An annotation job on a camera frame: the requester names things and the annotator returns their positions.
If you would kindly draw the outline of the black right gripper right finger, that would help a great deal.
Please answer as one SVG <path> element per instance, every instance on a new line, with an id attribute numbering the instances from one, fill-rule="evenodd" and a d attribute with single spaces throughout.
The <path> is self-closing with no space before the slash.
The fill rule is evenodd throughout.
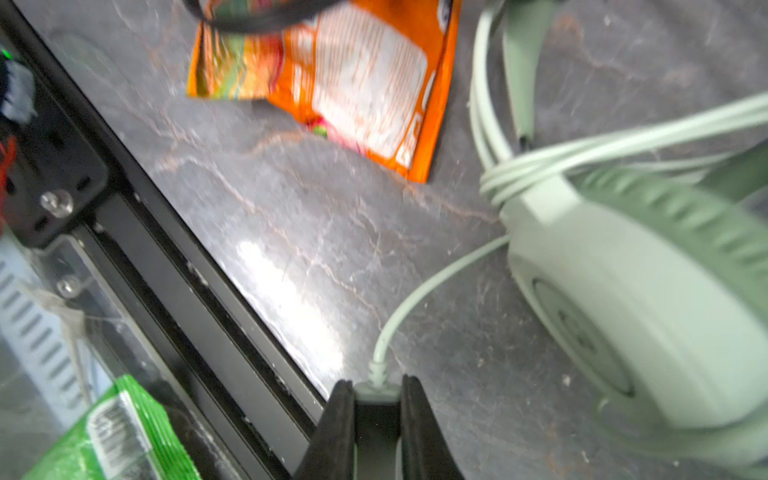
<path id="1" fill-rule="evenodd" d="M 464 480 L 422 383 L 415 376 L 402 377 L 400 437 L 405 480 Z"/>

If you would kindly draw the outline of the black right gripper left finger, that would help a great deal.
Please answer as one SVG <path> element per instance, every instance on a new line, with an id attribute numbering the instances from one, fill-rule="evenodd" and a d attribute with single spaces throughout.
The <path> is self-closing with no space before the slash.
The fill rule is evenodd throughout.
<path id="1" fill-rule="evenodd" d="M 332 389 L 299 467 L 300 479 L 352 480 L 355 477 L 355 395 L 349 380 Z"/>

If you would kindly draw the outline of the mint green headphones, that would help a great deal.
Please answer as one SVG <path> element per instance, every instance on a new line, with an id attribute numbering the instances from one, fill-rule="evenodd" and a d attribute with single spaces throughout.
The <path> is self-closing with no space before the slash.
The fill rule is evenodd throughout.
<path id="1" fill-rule="evenodd" d="M 664 162 L 639 155 L 763 126 L 752 95 L 656 125 L 534 148 L 534 86 L 554 1 L 494 1 L 473 45 L 469 115 L 480 191 L 505 226 L 412 292 L 356 388 L 403 399 L 386 352 L 429 293 L 505 249 L 560 348 L 600 392 L 595 420 L 635 452 L 767 475 L 767 224 L 741 202 L 767 185 L 767 147 Z"/>

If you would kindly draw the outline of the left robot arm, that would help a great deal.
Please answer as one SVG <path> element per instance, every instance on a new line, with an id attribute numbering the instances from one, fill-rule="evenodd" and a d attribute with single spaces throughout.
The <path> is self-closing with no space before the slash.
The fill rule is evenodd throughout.
<path id="1" fill-rule="evenodd" d="M 244 16 L 209 16 L 199 1 L 184 1 L 187 11 L 212 29 L 228 34 L 271 34 L 299 24 L 330 9 L 339 0 L 291 1 L 261 9 Z"/>

